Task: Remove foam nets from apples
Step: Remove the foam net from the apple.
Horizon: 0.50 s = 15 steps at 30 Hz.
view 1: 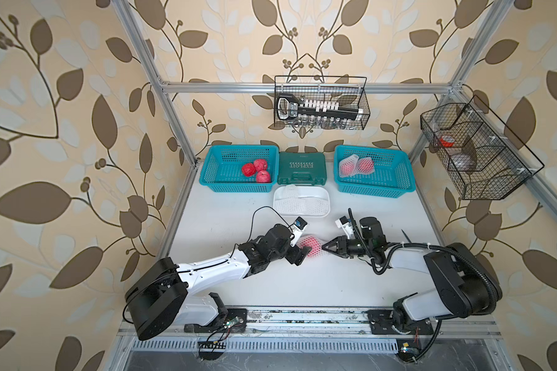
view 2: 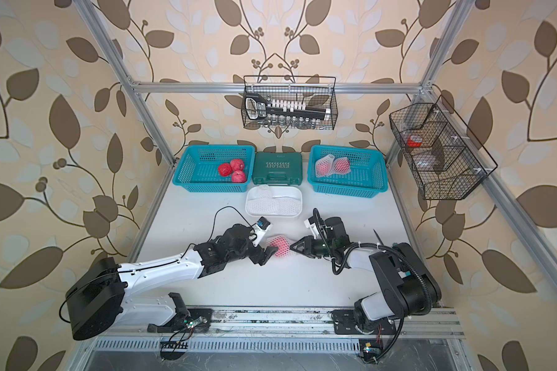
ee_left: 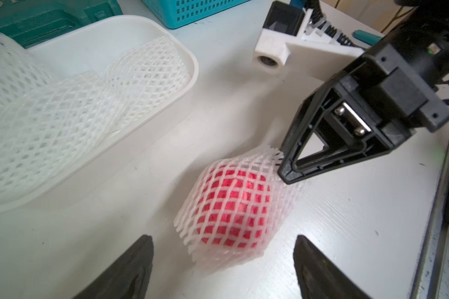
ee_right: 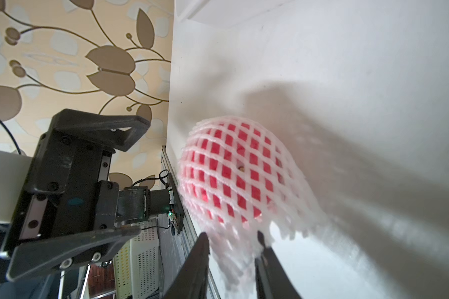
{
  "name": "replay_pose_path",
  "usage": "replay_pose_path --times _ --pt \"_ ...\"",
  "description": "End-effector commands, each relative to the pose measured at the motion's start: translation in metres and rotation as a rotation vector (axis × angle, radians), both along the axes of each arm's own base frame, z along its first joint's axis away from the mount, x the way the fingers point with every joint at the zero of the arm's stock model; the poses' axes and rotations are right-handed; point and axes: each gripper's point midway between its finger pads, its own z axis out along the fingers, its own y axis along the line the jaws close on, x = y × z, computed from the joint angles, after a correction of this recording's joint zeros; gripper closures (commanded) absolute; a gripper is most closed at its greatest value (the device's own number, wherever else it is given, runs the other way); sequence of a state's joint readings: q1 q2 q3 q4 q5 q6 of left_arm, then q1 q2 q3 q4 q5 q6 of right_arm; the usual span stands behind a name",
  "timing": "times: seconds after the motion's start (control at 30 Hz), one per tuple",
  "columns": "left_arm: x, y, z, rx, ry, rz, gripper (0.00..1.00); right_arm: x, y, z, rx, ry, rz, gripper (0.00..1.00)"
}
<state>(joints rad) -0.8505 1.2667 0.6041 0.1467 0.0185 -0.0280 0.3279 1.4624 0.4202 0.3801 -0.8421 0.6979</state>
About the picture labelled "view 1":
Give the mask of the red apple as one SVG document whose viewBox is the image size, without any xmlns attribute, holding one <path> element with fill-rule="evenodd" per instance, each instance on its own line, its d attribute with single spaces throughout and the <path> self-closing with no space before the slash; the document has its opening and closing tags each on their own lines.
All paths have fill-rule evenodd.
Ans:
<svg viewBox="0 0 557 371">
<path fill-rule="evenodd" d="M 257 172 L 266 171 L 269 168 L 269 164 L 265 159 L 256 159 L 253 165 Z"/>
<path fill-rule="evenodd" d="M 255 179 L 256 179 L 257 183 L 262 183 L 262 184 L 272 182 L 272 176 L 266 170 L 261 170 L 261 171 L 257 172 L 256 176 L 255 176 Z"/>
</svg>

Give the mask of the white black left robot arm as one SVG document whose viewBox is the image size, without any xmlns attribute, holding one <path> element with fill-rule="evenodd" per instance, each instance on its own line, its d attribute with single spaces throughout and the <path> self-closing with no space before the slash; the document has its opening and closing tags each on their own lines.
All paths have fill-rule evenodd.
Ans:
<svg viewBox="0 0 557 371">
<path fill-rule="evenodd" d="M 300 266 L 311 251 L 297 242 L 307 222 L 276 224 L 265 235 L 239 244 L 231 253 L 207 261 L 176 264 L 169 257 L 153 264 L 125 294 L 124 320 L 133 324 L 138 339 L 150 340 L 173 323 L 199 326 L 213 332 L 226 326 L 228 310 L 216 293 L 198 294 L 229 281 L 265 271 L 274 261 Z"/>
</svg>

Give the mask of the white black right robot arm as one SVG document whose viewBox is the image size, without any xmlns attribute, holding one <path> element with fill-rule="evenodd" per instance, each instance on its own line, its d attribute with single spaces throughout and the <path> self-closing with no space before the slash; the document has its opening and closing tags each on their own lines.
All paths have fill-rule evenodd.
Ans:
<svg viewBox="0 0 557 371">
<path fill-rule="evenodd" d="M 345 235 L 321 249 L 339 258 L 366 258 L 374 274 L 402 269 L 424 273 L 434 288 L 396 301 L 381 327 L 408 334 L 427 320 L 490 315 L 503 298 L 497 279 L 460 243 L 445 247 L 415 242 L 388 242 L 374 217 L 356 221 L 344 216 L 337 226 Z"/>
</svg>

